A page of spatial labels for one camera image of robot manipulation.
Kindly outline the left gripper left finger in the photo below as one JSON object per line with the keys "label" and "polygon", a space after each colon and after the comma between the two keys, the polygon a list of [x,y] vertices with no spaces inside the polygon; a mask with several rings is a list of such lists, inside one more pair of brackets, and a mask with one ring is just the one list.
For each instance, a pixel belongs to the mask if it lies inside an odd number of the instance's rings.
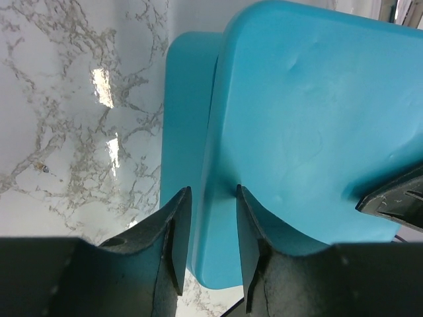
{"label": "left gripper left finger", "polygon": [[192,192],[95,246],[1,239],[2,316],[174,316],[183,292]]}

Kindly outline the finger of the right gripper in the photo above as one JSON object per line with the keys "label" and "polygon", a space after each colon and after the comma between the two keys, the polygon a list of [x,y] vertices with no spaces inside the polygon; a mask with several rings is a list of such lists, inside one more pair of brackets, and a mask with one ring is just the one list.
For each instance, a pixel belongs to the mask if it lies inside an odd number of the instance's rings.
{"label": "finger of the right gripper", "polygon": [[361,199],[356,210],[422,230],[422,175],[404,175]]}

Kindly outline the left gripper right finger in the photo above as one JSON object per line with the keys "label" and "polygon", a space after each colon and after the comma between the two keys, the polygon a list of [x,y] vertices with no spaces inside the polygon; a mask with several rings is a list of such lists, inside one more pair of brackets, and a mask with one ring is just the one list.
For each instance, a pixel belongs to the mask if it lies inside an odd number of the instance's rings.
{"label": "left gripper right finger", "polygon": [[421,316],[422,245],[327,245],[237,186],[247,316]]}

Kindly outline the teal tin lid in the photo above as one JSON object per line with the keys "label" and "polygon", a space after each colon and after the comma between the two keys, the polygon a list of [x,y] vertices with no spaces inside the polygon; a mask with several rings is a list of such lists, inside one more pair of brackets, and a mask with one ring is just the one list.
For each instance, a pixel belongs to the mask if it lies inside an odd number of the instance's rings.
{"label": "teal tin lid", "polygon": [[422,160],[422,31],[261,1],[220,40],[190,268],[242,283],[236,188],[325,244],[388,242],[398,224],[356,211]]}

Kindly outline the teal tin box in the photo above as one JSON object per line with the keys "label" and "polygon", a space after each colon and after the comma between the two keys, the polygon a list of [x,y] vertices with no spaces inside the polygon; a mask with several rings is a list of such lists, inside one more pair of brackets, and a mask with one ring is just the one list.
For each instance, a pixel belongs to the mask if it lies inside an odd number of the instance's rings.
{"label": "teal tin box", "polygon": [[217,32],[187,32],[171,44],[165,65],[161,203],[179,189],[200,198],[202,166],[219,47]]}

